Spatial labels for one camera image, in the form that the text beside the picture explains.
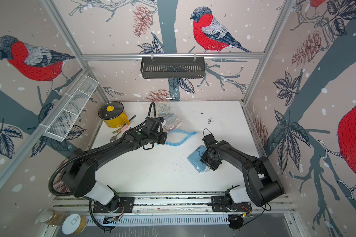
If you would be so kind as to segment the clear vacuum bag blue zip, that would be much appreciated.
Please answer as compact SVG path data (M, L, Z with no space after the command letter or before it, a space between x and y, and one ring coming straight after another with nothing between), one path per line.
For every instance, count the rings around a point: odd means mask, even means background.
M178 102L156 102L156 114L163 117L163 131L168 133L166 145L178 147L197 134Z

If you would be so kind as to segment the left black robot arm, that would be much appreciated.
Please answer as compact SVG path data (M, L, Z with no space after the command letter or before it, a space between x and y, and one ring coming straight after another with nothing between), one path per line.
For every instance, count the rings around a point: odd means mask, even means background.
M121 138L96 149L82 152L64 167L62 181L74 197L96 201L114 212L120 205L118 194L96 180L96 171L113 159L150 144L164 145L163 117L147 118L143 125L125 131Z

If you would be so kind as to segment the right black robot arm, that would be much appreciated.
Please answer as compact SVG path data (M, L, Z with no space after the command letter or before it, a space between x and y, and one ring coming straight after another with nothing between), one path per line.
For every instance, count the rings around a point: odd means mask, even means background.
M207 150L201 162L213 171L216 171L223 161L240 170L246 193L254 205L262 207L285 193L283 184L268 158L247 155L224 140L217 141L212 134L205 135L202 141Z

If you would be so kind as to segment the metal spoon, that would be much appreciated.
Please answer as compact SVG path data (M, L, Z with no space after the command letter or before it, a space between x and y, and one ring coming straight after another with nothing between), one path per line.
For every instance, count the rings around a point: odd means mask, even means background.
M114 142L114 141L116 141L117 139L118 139L118 134L112 136L112 137L110 138L110 142Z

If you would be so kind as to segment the yellow pot with lid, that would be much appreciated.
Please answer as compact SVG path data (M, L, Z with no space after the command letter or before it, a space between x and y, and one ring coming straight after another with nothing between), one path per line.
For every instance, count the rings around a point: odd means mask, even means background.
M98 116L109 128L120 128L124 124L130 124L124 105L117 101L102 105L98 111Z

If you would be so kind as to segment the tin can white lid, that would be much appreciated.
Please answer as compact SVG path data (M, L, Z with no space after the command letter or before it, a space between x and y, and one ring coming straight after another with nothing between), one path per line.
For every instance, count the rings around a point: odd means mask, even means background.
M69 215L62 224L62 233L65 235L79 234L87 226L87 218L80 214Z

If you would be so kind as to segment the glass jar amber content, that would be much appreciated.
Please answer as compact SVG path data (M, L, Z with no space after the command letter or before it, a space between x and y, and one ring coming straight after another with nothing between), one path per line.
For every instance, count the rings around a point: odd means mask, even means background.
M37 217L35 224L44 223L46 225L62 226L68 216L69 214L65 212L45 209Z

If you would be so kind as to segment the pink handled fork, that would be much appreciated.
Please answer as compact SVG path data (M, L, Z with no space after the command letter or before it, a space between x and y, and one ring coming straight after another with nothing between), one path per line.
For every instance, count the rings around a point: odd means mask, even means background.
M126 128L128 128L129 125L128 124L124 124L123 126L121 126L119 129L117 129L116 131L113 131L112 133L113 134L116 134L116 133L121 133L122 131L124 131Z

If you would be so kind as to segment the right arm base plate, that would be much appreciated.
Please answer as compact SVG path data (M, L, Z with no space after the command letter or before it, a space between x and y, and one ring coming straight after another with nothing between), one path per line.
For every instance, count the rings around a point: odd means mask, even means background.
M207 203L213 212L251 212L252 207L249 202L235 203L228 196L211 196L211 201Z

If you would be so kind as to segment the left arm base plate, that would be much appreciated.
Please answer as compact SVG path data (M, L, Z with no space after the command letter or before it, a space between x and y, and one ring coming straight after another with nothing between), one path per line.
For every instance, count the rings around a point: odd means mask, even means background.
M132 213L134 201L134 197L116 197L114 200L111 200L107 205L103 205L95 201L93 213Z

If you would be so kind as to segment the white mesh wall basket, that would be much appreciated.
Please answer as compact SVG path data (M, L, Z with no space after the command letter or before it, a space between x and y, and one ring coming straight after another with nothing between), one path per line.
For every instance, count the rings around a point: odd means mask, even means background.
M64 95L61 108L57 109L57 115L46 126L43 136L58 142L65 140L98 85L99 82L92 77L81 74Z

